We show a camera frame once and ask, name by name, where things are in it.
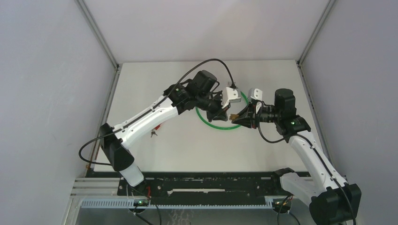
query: green ring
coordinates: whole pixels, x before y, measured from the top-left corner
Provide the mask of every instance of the green ring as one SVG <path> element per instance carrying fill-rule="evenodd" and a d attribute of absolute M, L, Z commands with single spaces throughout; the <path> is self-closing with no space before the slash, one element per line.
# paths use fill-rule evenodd
<path fill-rule="evenodd" d="M 241 95 L 243 96 L 243 98 L 245 99 L 246 104 L 249 104 L 249 100 L 247 100 L 246 95 L 245 95 L 243 92 L 240 92 L 240 94 L 241 94 Z M 200 114 L 199 109 L 198 109 L 197 107 L 196 107 L 195 109 L 196 109 L 196 113 L 198 114 L 200 120 L 203 121 L 203 122 L 204 122 L 206 125 L 208 125 L 209 127 L 212 127 L 212 128 L 218 129 L 218 130 L 233 130 L 233 129 L 236 129 L 236 128 L 240 127 L 240 125 L 236 125 L 236 126 L 233 126 L 233 127 L 226 127 L 226 128 L 225 128 L 225 127 L 218 127 L 218 126 L 215 126 L 215 125 L 209 123 L 207 120 L 205 120 L 205 119 L 202 117 L 202 115 Z"/>

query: white table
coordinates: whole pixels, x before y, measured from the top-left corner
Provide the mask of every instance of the white table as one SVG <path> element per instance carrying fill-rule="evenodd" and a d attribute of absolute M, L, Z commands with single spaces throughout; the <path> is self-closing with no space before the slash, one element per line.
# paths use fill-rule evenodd
<path fill-rule="evenodd" d="M 199 62 L 124 63 L 107 122 L 112 126 L 127 120 L 148 107 L 165 89 Z M 293 90 L 298 114 L 304 117 L 319 142 L 310 106 L 294 60 L 227 61 L 238 88 L 245 94 L 250 88 L 263 91 L 263 100 L 274 104 L 278 88 Z M 229 77 L 218 62 L 209 62 L 192 72 L 207 70 L 221 85 L 228 85 Z M 237 113 L 245 103 L 236 103 L 228 113 Z M 218 126 L 232 126 L 230 122 L 215 121 Z M 270 140 L 281 138 L 273 123 L 262 123 L 264 135 Z M 240 127 L 216 130 L 204 124 L 194 110 L 166 121 L 151 138 L 145 135 L 130 149 L 137 165 L 145 172 L 256 172 L 274 171 L 290 167 L 306 171 L 296 152 L 286 143 L 266 143 L 258 130 Z M 99 151 L 97 162 L 108 162 Z M 96 172 L 113 171 L 106 165 L 95 165 Z"/>

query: metal frame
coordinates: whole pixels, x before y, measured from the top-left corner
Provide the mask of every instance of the metal frame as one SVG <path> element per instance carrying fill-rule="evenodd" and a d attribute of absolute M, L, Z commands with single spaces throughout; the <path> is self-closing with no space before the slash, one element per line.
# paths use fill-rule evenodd
<path fill-rule="evenodd" d="M 112 104 L 113 96 L 115 94 L 115 89 L 117 85 L 117 81 L 119 79 L 120 71 L 121 71 L 121 66 L 117 63 L 114 55 L 112 54 L 108 44 L 105 41 L 105 38 L 103 37 L 100 29 L 98 28 L 98 25 L 96 24 L 91 12 L 89 11 L 87 4 L 85 0 L 75 0 L 77 6 L 81 10 L 83 16 L 85 17 L 88 26 L 90 29 L 93 31 L 94 35 L 96 36 L 99 44 L 103 48 L 104 52 L 106 53 L 109 61 L 112 63 L 113 67 L 115 68 L 115 74 L 114 78 L 112 80 L 110 90 L 107 96 L 107 102 L 105 105 L 104 112 L 102 114 L 102 119 L 100 121 L 100 124 L 103 124 L 107 116 L 109 114 L 110 106 Z M 332 9 L 334 8 L 337 0 L 329 0 L 327 6 L 325 7 L 322 16 L 320 17 L 309 41 L 307 42 L 299 60 L 297 61 L 297 66 L 298 70 L 302 79 L 302 83 L 304 86 L 304 89 L 307 93 L 307 98 L 308 102 L 311 104 L 311 112 L 314 116 L 315 120 L 315 125 L 317 126 L 317 129 L 320 133 L 320 141 L 321 145 L 325 151 L 325 154 L 330 157 L 328 151 L 327 151 L 327 143 L 325 136 L 322 132 L 322 126 L 319 123 L 318 117 L 317 117 L 317 110 L 313 104 L 313 100 L 311 99 L 311 91 L 308 87 L 305 74 L 302 69 L 302 64 L 304 60 L 306 59 L 306 56 L 308 55 L 308 52 L 310 51 L 314 41 L 316 40 L 320 30 L 322 29 L 326 19 L 328 18 L 329 14 L 331 13 Z M 92 157 L 94 157 L 94 153 L 96 153 L 95 150 L 99 149 L 99 145 L 96 142 L 95 145 L 92 148 Z M 117 192 L 123 189 L 122 186 L 119 185 L 120 178 L 118 178 L 118 174 L 115 172 L 102 172 L 102 173 L 94 173 L 90 167 L 87 168 L 86 174 L 91 174 L 91 178 L 77 178 L 75 180 L 75 185 L 72 189 L 72 193 L 67 205 L 67 210 L 64 215 L 64 219 L 62 221 L 62 224 L 64 225 L 74 225 L 77 222 L 77 216 L 79 213 L 79 209 L 81 207 L 84 208 L 131 208 L 134 205 L 134 201 L 131 201 L 132 199 L 127 198 L 126 196 L 118 196 Z M 272 208 L 272 202 L 275 199 L 282 199 L 284 198 L 284 195 L 270 195 L 265 197 L 265 203 L 262 207 L 265 208 Z M 144 196 L 134 196 L 135 199 L 146 199 Z M 160 208 L 170 208 L 167 205 L 160 205 Z M 221 208 L 228 208 L 230 209 L 230 206 L 221 206 Z"/>

